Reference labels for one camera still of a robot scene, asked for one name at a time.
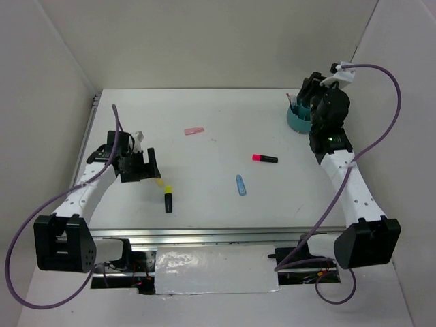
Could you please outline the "pink pastel highlighter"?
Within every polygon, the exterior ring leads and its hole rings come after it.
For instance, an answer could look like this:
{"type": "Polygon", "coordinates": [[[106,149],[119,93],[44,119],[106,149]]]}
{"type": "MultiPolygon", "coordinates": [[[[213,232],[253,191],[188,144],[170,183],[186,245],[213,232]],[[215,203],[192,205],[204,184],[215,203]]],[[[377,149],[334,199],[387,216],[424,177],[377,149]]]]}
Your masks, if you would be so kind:
{"type": "Polygon", "coordinates": [[[194,135],[194,134],[198,134],[198,133],[202,133],[202,132],[204,132],[203,127],[191,127],[191,128],[187,128],[184,130],[184,134],[186,136],[194,135]]]}

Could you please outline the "light blue pastel highlighter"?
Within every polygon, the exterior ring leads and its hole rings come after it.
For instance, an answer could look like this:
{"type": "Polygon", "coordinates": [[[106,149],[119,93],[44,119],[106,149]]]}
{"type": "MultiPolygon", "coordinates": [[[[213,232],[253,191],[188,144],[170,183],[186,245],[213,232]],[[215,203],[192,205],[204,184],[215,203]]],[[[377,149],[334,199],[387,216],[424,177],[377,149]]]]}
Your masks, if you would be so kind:
{"type": "Polygon", "coordinates": [[[247,194],[247,190],[245,188],[245,184],[241,175],[236,175],[236,185],[238,189],[238,194],[240,196],[245,196],[247,194]]]}

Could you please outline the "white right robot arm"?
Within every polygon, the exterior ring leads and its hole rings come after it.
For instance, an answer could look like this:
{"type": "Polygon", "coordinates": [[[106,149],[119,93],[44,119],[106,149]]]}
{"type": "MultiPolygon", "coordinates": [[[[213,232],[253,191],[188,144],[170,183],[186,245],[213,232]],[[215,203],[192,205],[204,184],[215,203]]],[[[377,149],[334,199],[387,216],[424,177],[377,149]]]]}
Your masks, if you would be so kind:
{"type": "Polygon", "coordinates": [[[350,100],[342,88],[353,74],[342,71],[326,78],[314,72],[297,96],[298,104],[310,110],[309,145],[338,192],[346,226],[339,235],[314,233],[297,251],[305,267],[321,257],[334,259],[343,269],[386,264],[401,233],[398,220],[387,218],[371,195],[343,128],[350,100]]]}

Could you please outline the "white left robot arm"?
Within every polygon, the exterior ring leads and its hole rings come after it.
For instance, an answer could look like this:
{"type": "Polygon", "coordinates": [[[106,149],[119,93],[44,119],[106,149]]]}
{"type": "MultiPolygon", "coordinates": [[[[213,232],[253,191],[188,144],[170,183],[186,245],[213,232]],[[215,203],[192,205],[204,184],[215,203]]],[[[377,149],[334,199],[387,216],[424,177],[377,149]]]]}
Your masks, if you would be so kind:
{"type": "Polygon", "coordinates": [[[87,273],[94,267],[97,246],[87,223],[105,192],[116,180],[131,183],[161,176],[155,150],[142,150],[143,139],[140,131],[109,131],[106,143],[87,158],[78,184],[65,201],[51,215],[35,220],[40,270],[87,273]]]}

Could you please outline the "blue gel pen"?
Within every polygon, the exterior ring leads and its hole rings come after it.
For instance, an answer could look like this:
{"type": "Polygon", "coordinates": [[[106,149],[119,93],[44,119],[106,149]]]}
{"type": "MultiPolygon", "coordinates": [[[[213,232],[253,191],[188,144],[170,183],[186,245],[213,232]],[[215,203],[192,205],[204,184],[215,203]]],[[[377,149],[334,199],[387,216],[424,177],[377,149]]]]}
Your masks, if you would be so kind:
{"type": "Polygon", "coordinates": [[[298,113],[299,113],[298,102],[294,99],[291,101],[291,105],[292,105],[291,111],[292,111],[293,115],[298,116],[298,113]]]}

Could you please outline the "red gel pen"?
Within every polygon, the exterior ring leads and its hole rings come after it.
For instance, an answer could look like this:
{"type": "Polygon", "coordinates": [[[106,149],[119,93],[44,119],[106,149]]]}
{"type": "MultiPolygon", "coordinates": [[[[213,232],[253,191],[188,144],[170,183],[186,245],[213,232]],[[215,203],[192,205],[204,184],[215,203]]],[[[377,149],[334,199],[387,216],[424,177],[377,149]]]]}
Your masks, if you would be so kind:
{"type": "Polygon", "coordinates": [[[291,95],[290,95],[289,93],[286,93],[286,96],[287,96],[287,99],[288,99],[288,101],[289,101],[290,108],[293,108],[293,102],[292,102],[292,97],[291,97],[291,95]]]}

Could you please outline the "black highlighter yellow cap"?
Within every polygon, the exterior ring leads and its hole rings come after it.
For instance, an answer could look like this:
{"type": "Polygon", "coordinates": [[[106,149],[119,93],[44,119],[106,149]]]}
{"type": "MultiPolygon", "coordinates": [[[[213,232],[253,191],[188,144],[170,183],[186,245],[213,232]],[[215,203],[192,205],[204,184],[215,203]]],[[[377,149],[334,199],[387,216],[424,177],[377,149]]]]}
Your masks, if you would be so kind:
{"type": "Polygon", "coordinates": [[[172,187],[170,185],[165,186],[164,203],[165,203],[165,212],[171,213],[173,211],[173,204],[172,204],[172,187]]]}

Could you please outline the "black highlighter pink cap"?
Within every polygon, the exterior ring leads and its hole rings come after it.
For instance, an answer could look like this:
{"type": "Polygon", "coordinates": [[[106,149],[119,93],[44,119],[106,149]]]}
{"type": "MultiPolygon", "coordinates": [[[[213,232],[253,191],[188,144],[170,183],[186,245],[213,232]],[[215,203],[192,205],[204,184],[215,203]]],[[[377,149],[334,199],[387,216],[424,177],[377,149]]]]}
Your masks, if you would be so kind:
{"type": "Polygon", "coordinates": [[[261,154],[253,154],[252,160],[258,161],[258,162],[272,163],[272,164],[273,163],[277,164],[279,161],[277,157],[271,157],[271,156],[261,155],[261,154]]]}

